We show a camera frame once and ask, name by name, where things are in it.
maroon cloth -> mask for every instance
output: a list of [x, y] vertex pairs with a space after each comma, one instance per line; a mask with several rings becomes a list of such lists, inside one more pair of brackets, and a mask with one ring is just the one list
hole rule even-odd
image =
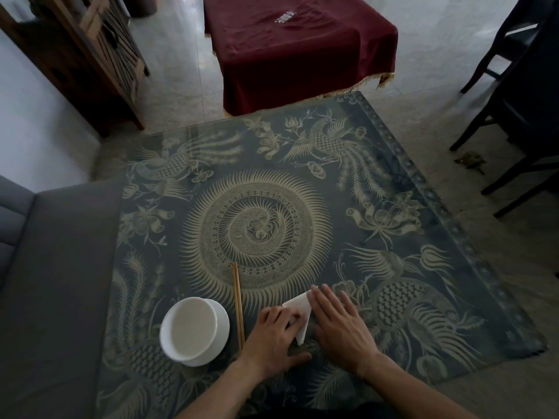
[[204, 0], [204, 17], [234, 116], [394, 72], [398, 31], [362, 0]]

blue patterned tablecloth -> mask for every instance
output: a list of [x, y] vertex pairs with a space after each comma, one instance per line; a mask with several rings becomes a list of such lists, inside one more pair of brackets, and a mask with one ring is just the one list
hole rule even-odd
[[[247, 334], [259, 309], [312, 283], [344, 290], [380, 350], [429, 383], [545, 350], [361, 93], [140, 140], [126, 168], [97, 417], [171, 418], [237, 356], [233, 276]], [[178, 300], [213, 298], [231, 335], [211, 364], [159, 346]], [[373, 391], [310, 363], [259, 386], [242, 413], [278, 406], [351, 409]]]

gray sofa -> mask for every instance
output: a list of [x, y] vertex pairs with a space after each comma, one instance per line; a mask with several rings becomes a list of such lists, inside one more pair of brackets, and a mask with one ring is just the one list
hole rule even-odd
[[86, 418], [122, 183], [33, 194], [0, 176], [0, 417]]

person's left hand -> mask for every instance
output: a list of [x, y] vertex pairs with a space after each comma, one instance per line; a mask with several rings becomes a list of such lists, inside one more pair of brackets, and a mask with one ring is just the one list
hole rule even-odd
[[[297, 321], [286, 328], [289, 318]], [[303, 352], [287, 356], [287, 348], [297, 332], [305, 324], [306, 318], [289, 307], [266, 307], [258, 313], [256, 326], [245, 343], [238, 362], [246, 366], [247, 373], [253, 374], [257, 383], [300, 365], [311, 359], [311, 353]]]

sofa backrest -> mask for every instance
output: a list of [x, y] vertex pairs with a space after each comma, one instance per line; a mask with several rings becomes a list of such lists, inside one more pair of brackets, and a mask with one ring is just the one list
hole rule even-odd
[[0, 289], [34, 198], [30, 190], [0, 176]]

